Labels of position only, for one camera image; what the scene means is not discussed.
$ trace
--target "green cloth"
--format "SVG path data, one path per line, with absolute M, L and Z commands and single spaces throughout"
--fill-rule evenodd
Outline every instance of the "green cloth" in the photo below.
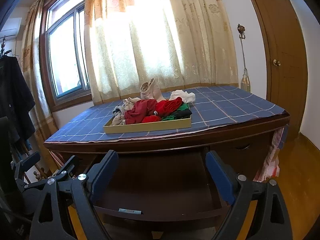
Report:
M 189 109 L 189 105 L 183 103 L 176 111 L 183 111 L 183 110 L 186 110 L 186 109 Z M 174 115 L 168 115 L 167 117 L 162 118 L 161 121 L 171 121 L 171 120 L 176 120 L 176 119 L 177 119 L 176 116 L 174 116 Z

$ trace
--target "bolt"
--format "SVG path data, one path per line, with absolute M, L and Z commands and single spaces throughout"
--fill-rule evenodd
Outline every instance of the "bolt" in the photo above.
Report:
M 87 175 L 85 175 L 85 174 L 80 174 L 79 176 L 78 176 L 78 179 L 79 180 L 84 180 L 85 178 L 87 177 Z
M 240 175 L 238 176 L 238 179 L 239 179 L 240 181 L 246 181 L 246 180 L 247 180 L 247 177 L 244 176 L 244 175 L 242 175 L 242 174 L 240 174 Z
M 49 185 L 53 184 L 55 182 L 55 179 L 54 178 L 51 178 L 51 179 L 48 179 L 47 183 Z
M 269 183 L 270 183 L 272 186 L 277 185 L 277 182 L 276 182 L 274 179 L 269 180 Z

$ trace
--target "window frame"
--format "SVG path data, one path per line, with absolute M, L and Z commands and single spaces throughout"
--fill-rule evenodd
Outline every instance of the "window frame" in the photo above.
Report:
M 40 71 L 42 77 L 42 83 L 44 87 L 44 94 L 47 99 L 49 108 L 51 112 L 56 112 L 62 109 L 69 108 L 71 106 L 75 106 L 78 104 L 82 104 L 85 102 L 92 101 L 91 90 L 89 83 L 86 82 L 88 77 L 83 76 L 83 71 L 80 67 L 80 60 L 82 60 L 82 54 L 78 53 L 79 44 L 77 44 L 77 38 L 80 37 L 77 30 L 79 30 L 78 25 L 78 17 L 79 12 L 84 9 L 84 1 L 74 6 L 71 10 L 69 10 L 66 14 L 64 14 L 59 20 L 57 20 L 54 24 L 47 28 L 47 15 L 49 13 L 49 9 L 59 0 L 45 0 L 44 7 L 41 18 L 41 29 L 40 29 L 40 39 L 39 39 L 39 56 L 40 56 Z M 76 61 L 77 67 L 79 71 L 81 88 L 76 89 L 73 92 L 69 92 L 62 96 L 56 96 L 55 85 L 53 83 L 53 75 L 51 68 L 51 61 L 49 55 L 49 33 L 52 33 L 58 26 L 60 26 L 65 20 L 71 17 L 73 13 L 74 17 L 74 43 L 75 43 L 75 52 L 76 52 Z

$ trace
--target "door knob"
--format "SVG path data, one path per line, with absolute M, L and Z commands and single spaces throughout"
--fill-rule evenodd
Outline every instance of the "door knob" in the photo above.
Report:
M 276 67 L 280 67 L 280 66 L 281 66 L 281 63 L 280 63 L 279 60 L 274 59 L 274 60 L 273 60 L 273 65 L 275 65 Z

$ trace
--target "blue plaid tablecloth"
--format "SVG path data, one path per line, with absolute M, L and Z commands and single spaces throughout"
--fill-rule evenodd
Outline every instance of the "blue plaid tablecloth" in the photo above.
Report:
M 284 112 L 283 108 L 233 86 L 201 87 L 185 89 L 185 91 L 196 94 L 196 101 L 190 104 L 192 111 L 190 128 L 106 134 L 103 126 L 113 117 L 113 108 L 123 103 L 122 100 L 117 100 L 90 107 L 73 118 L 46 142 L 99 142 L 163 137 L 214 129 L 219 126 L 246 122 Z M 165 98 L 169 98 L 170 94 L 171 92 L 162 93 Z

